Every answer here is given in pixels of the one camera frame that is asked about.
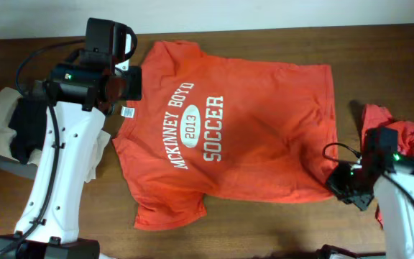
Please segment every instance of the black cloth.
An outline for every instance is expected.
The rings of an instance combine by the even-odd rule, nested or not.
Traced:
[[[42,150],[46,134],[47,104],[20,98],[12,115],[9,128],[17,135],[10,144],[12,157],[26,165],[34,149]]]

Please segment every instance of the white cloth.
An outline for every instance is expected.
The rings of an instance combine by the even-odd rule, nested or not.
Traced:
[[[0,92],[0,155],[15,161],[17,161],[17,159],[12,157],[9,145],[12,142],[12,139],[16,136],[17,132],[10,129],[8,125],[11,121],[15,107],[17,106],[17,99],[20,97],[21,95],[19,92],[12,88],[4,88]],[[96,178],[96,168],[98,163],[100,163],[101,156],[104,153],[104,148],[108,144],[110,136],[111,135],[109,133],[106,133],[103,130],[101,130],[98,134],[97,140],[93,144],[92,152],[95,160],[92,168],[89,170],[86,178],[84,179],[86,183]],[[33,150],[29,156],[28,163],[39,166],[41,153],[41,150]]]

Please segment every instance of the crumpled red cloth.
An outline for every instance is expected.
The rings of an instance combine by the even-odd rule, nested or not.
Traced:
[[[414,157],[414,122],[395,120],[386,107],[374,104],[366,104],[364,107],[362,127],[362,146],[365,132],[374,127],[388,127],[399,132],[398,151],[403,155]],[[382,224],[381,213],[377,210],[377,219]]]

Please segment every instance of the wooden surface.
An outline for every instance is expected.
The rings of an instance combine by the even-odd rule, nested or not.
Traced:
[[[0,90],[13,86],[19,63],[33,50],[70,40],[0,41]],[[384,105],[399,119],[414,120],[414,25],[326,27],[243,32],[141,35],[132,60],[139,64],[155,40],[198,42],[212,55],[332,66],[339,141],[359,148],[360,104]],[[46,53],[22,75],[44,78],[73,48]],[[122,122],[113,116],[105,130]],[[132,228],[137,203],[122,177],[112,145],[98,167],[99,179],[84,186],[80,236],[98,240],[101,251],[120,258],[250,258],[273,252],[314,251],[324,244],[354,252],[384,251],[383,232],[367,212],[335,199],[314,204],[268,204],[205,198],[208,215],[176,230]],[[0,234],[10,233],[31,191],[32,181],[0,171]]]

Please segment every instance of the folded clothing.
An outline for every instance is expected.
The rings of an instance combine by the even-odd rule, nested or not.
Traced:
[[[329,65],[207,55],[193,42],[156,42],[143,65],[143,100],[128,101],[113,140],[135,227],[166,230],[206,214],[203,195],[298,203],[332,196],[336,142]],[[336,149],[330,150],[336,157]]]
[[[365,132],[375,127],[388,127],[399,132],[398,151],[403,155],[414,157],[414,122],[395,120],[389,110],[374,104],[366,104],[364,108],[362,127],[362,146]],[[377,212],[377,219],[382,222],[381,214]]]
[[[16,137],[17,132],[9,128],[8,125],[20,97],[22,96],[19,92],[12,88],[4,88],[0,92],[0,156],[15,161],[18,160],[13,158],[9,146],[12,143],[12,140]],[[45,135],[45,126],[41,130],[44,131],[42,134]],[[88,174],[86,175],[85,182],[89,182],[90,180],[96,178],[96,167],[101,160],[101,156],[103,155],[106,144],[108,144],[109,138],[110,134],[104,132],[103,130],[98,134],[98,138],[95,140],[93,145],[93,154],[95,159],[93,160],[93,164],[91,165]],[[41,153],[42,152],[40,150],[34,149],[31,154],[29,154],[28,159],[24,162],[39,166]]]

